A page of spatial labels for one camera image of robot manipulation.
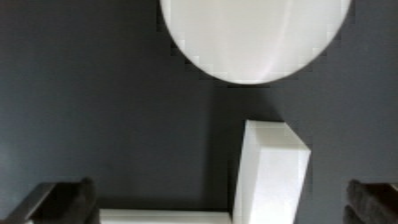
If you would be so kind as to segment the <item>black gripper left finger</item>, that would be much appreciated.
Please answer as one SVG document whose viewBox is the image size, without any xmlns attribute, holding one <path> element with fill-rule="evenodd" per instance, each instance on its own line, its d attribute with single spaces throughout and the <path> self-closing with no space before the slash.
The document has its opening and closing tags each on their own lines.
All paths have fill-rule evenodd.
<svg viewBox="0 0 398 224">
<path fill-rule="evenodd" d="M 0 224 L 98 224 L 98 197 L 91 178 L 43 182 Z"/>
</svg>

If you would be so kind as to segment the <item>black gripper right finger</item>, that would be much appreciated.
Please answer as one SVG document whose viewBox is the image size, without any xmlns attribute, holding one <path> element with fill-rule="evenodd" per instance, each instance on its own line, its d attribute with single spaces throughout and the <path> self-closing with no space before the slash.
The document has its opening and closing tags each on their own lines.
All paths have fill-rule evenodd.
<svg viewBox="0 0 398 224">
<path fill-rule="evenodd" d="M 398 184 L 349 182 L 343 224 L 398 224 Z"/>
</svg>

